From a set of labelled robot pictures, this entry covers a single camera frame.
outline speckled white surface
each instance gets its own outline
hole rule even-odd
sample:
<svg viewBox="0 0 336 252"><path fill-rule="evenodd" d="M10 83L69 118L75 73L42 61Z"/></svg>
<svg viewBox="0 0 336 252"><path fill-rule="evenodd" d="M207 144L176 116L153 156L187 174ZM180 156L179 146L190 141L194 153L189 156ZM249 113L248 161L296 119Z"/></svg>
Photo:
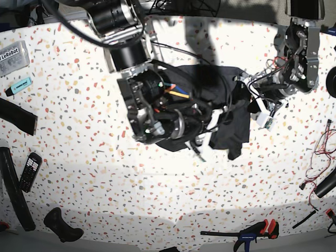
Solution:
<svg viewBox="0 0 336 252"><path fill-rule="evenodd" d="M89 27L75 22L88 33ZM159 42L189 49L223 66L255 73L276 56L277 28L267 24L204 17L154 20ZM81 41L59 24L0 34L1 47L24 39L29 67L1 79L0 96L19 78L33 84L8 98L38 116L35 136L0 120L0 138L10 144L20 177L26 156L43 157L31 192L25 194L37 230L49 232L44 216L54 207L84 239L133 244L141 249L198 249L231 238L200 235L201 230L239 231L274 218L280 235L325 228L323 211L334 206L335 192L314 203L318 215L291 227L311 211L309 188L299 189L315 140L328 118L335 120L334 99L325 89L336 65L336 38L321 34L320 86L298 93L279 116L272 133L251 122L250 143L235 161L226 151L213 151L201 163L193 152L170 153L132 139L116 79L109 74L101 48ZM163 49L165 61L195 64L184 54ZM323 163L316 160L317 168ZM0 200L0 221L18 225L7 195Z"/></svg>

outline red and black wires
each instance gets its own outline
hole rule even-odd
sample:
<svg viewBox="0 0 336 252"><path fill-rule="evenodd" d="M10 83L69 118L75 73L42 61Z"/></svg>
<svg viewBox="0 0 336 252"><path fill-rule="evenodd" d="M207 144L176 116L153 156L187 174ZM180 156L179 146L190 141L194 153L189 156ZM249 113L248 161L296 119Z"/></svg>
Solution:
<svg viewBox="0 0 336 252"><path fill-rule="evenodd" d="M330 149L330 145L328 145L328 141L330 138L336 134L336 129L331 129L330 128L331 120L328 120L327 126L325 127L325 132L322 134L320 137L319 141L315 145L315 149L311 155L310 158L310 167L309 169L306 170L306 180L300 185L300 188L303 190L306 186L306 184L313 184L313 189L309 194L309 205L312 206L316 211L318 209L312 204L311 198L313 195L313 192L317 188L316 180L330 167L332 160L335 160L336 158L332 156L334 152L336 152L336 147L333 149ZM323 169L319 169L319 173L315 175L309 175L309 171L314 170L313 168L313 158L314 156L320 156L320 155L325 155L325 157L328 159L327 160L327 165Z"/></svg>

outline highlighter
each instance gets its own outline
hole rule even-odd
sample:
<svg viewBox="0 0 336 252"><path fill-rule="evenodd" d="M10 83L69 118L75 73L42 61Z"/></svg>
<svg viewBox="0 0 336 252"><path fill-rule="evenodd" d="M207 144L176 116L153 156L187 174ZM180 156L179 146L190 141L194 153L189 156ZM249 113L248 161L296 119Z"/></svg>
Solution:
<svg viewBox="0 0 336 252"><path fill-rule="evenodd" d="M7 96L15 95L16 93L20 92L21 90L25 89L26 87L32 84L32 80L30 77L19 81L17 84L12 85L8 88L5 93Z"/></svg>

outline black cloth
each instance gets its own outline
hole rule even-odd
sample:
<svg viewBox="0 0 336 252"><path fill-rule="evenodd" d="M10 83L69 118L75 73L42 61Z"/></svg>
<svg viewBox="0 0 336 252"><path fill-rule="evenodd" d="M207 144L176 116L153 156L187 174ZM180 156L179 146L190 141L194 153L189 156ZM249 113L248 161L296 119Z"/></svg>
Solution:
<svg viewBox="0 0 336 252"><path fill-rule="evenodd" d="M231 91L233 105L230 114L226 121L224 121L224 114L220 116L219 129L212 134L209 145L216 150L229 149L228 157L230 160L240 156L242 143L249 141L250 113L247 111L247 106L250 103L250 93L242 82L236 82L233 78L239 76L243 71L236 67L204 65L180 66L179 68L190 74L195 82L201 85L200 99L211 102L213 109L221 108L227 97L226 92ZM230 90L225 89L216 71L225 77ZM193 84L176 73L164 70L164 75L165 81L176 84L186 92L192 90ZM157 145L172 152L187 148L184 143L173 144L170 139L160 141Z"/></svg>

